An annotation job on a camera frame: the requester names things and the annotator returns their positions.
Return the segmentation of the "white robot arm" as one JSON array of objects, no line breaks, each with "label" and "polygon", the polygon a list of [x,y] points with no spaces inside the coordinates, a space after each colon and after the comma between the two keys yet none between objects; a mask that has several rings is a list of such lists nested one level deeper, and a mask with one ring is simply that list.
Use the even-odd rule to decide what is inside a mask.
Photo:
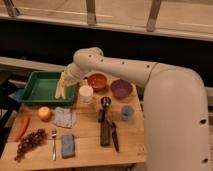
[{"label": "white robot arm", "polygon": [[62,79],[66,85],[73,85],[92,70],[144,89],[147,171],[212,171],[207,95],[195,71],[157,62],[109,58],[99,48],[87,48],[75,52]]}]

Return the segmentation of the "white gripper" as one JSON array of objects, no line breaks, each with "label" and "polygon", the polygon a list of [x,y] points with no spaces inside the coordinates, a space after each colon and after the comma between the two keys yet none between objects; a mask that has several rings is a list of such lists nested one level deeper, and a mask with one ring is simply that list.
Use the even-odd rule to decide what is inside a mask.
[{"label": "white gripper", "polygon": [[82,79],[82,72],[76,64],[71,63],[64,69],[61,78],[65,86],[75,85]]}]

